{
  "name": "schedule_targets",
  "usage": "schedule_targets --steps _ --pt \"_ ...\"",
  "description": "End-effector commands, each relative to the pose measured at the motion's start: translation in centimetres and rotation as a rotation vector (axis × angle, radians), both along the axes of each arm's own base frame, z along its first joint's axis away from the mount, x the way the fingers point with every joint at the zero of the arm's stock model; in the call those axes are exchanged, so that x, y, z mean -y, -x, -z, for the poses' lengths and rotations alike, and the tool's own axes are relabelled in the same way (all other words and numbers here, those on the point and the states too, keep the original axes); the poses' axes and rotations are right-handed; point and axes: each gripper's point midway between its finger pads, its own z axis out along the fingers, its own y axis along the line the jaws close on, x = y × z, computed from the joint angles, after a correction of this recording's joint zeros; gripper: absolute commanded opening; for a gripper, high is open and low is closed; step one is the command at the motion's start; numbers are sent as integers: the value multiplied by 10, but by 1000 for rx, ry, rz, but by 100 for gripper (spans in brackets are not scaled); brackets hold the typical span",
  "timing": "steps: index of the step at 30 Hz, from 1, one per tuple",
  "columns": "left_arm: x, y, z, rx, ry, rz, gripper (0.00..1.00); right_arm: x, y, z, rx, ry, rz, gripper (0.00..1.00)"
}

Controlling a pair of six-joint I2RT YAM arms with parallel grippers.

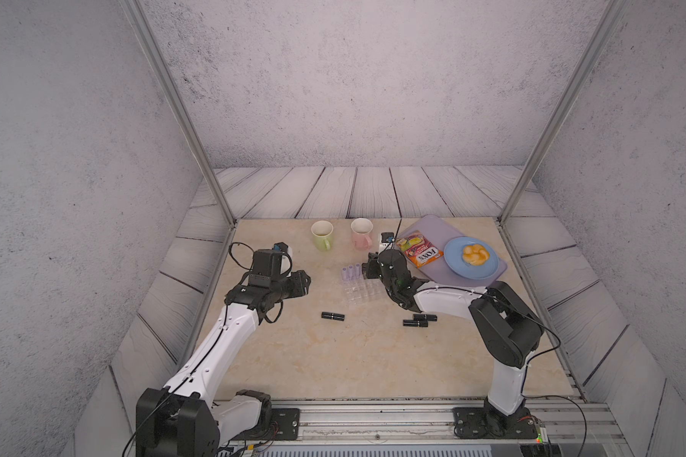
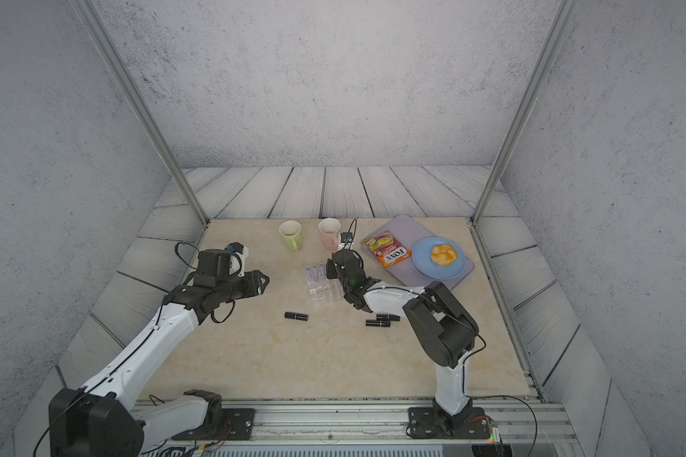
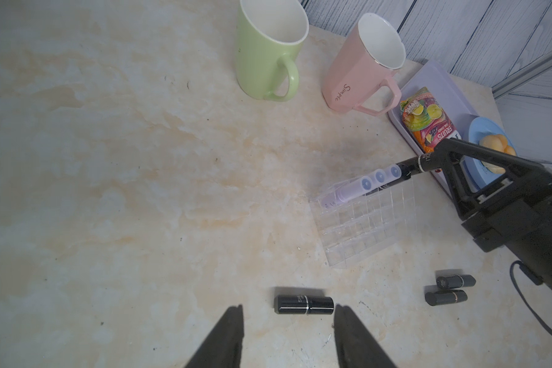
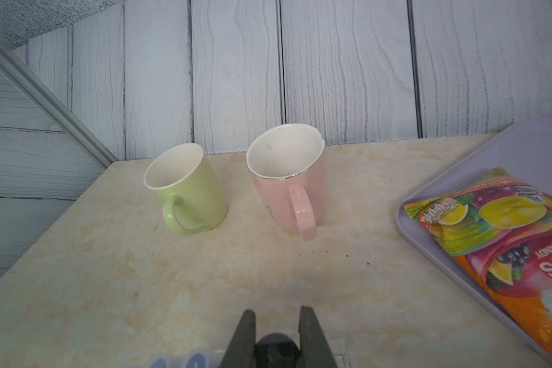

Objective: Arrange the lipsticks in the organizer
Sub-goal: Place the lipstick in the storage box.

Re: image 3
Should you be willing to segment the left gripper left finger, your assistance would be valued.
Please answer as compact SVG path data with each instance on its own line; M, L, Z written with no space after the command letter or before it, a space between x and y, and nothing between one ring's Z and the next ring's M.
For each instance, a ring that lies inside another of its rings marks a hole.
M186 368L240 367L244 331L242 305L228 307L186 364Z

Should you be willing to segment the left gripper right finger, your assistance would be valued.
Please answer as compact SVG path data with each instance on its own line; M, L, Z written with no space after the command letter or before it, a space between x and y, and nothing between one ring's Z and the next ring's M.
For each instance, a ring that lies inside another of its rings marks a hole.
M396 367L348 306L337 305L335 308L334 338L339 367Z

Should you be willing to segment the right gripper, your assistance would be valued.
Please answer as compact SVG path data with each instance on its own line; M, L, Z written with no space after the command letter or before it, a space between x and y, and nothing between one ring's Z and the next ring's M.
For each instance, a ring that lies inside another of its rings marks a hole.
M490 252L542 236L552 245L552 171L543 165L465 140L442 140L427 155L441 170L462 226Z

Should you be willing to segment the purple lipstick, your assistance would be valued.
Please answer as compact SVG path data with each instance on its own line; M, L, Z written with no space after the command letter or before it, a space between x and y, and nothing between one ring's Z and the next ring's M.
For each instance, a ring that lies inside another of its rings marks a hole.
M403 173L397 164L393 164L385 169L387 179L392 182L402 177Z
M379 188L386 184L386 173L382 169L374 170L369 178L373 182L373 188Z
M332 186L318 197L318 203L324 209L332 209L363 196L373 189L372 179L369 176L362 176Z

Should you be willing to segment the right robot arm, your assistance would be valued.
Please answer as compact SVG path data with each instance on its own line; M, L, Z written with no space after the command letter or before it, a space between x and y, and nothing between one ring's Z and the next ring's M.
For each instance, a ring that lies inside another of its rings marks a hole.
M461 168L470 157L503 168L495 181L472 191ZM543 165L481 147L447 139L418 159L423 172L443 171L462 227L484 252L507 247L535 285L552 290L552 170Z

